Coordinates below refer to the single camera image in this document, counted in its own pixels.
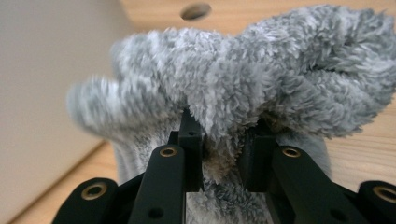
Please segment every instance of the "brass screw insert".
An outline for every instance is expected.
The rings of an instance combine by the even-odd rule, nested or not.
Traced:
[[[284,148],[282,150],[283,154],[285,154],[287,157],[292,157],[292,158],[297,158],[301,156],[301,153],[294,148]]]
[[[380,199],[385,200],[389,203],[396,203],[396,191],[384,186],[373,187],[373,192]]]
[[[100,198],[107,191],[107,185],[104,182],[97,182],[89,185],[81,192],[81,198],[90,201]]]
[[[177,150],[172,147],[166,147],[161,149],[160,155],[163,157],[173,157],[177,154]]]

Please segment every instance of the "fuzzy fabric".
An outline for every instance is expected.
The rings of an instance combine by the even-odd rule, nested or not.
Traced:
[[[73,120],[115,148],[120,182],[145,171],[178,130],[183,108],[205,129],[205,192],[187,195],[189,223],[266,223],[263,194],[240,185],[246,128],[264,118],[280,145],[306,150],[330,172],[322,137],[360,131],[396,86],[393,18],[315,6],[259,21],[237,36],[196,29],[132,35],[112,49],[115,80],[68,94]]]

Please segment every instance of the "wooden panel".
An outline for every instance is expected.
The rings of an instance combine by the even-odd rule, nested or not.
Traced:
[[[396,102],[363,133],[326,141],[333,181],[357,190],[364,180],[378,179],[396,185]]]
[[[237,34],[248,24],[285,13],[296,7],[318,4],[345,5],[355,9],[373,8],[375,11],[386,10],[389,15],[396,15],[394,0],[207,0],[212,11],[198,21],[183,21],[181,11],[196,2],[194,0],[120,0],[125,12],[132,21],[137,32],[153,29],[164,30],[168,27],[195,27],[217,30],[224,34]]]
[[[97,148],[91,156],[10,224],[51,223],[70,193],[80,183],[94,177],[117,180],[116,163],[110,144],[103,144]]]

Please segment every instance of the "white wall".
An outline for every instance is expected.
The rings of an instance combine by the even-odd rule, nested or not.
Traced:
[[[99,142],[69,119],[65,94],[110,75],[109,48],[131,32],[115,0],[0,1],[0,223]]]

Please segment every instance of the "circular hole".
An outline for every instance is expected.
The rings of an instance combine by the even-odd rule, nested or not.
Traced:
[[[185,7],[180,14],[181,19],[184,21],[196,21],[209,14],[212,10],[207,3],[197,3]]]
[[[163,216],[163,210],[161,208],[151,208],[148,211],[148,216],[151,218],[160,218]]]
[[[282,152],[288,157],[297,158],[301,156],[301,153],[294,148],[285,148],[282,150]]]
[[[175,156],[176,154],[177,151],[172,147],[166,147],[164,149],[161,149],[160,151],[160,155],[162,155],[163,157],[171,157],[171,156]]]
[[[332,209],[330,210],[330,214],[338,221],[347,222],[347,216],[340,210]]]
[[[104,182],[98,182],[85,188],[81,192],[81,197],[87,201],[94,200],[104,195],[106,191],[107,185]]]
[[[389,203],[396,203],[396,191],[383,186],[376,186],[373,188],[373,192],[380,199],[385,200]]]
[[[93,195],[98,194],[101,190],[102,190],[102,188],[100,188],[100,187],[93,187],[88,190],[87,194],[90,196],[93,196]]]

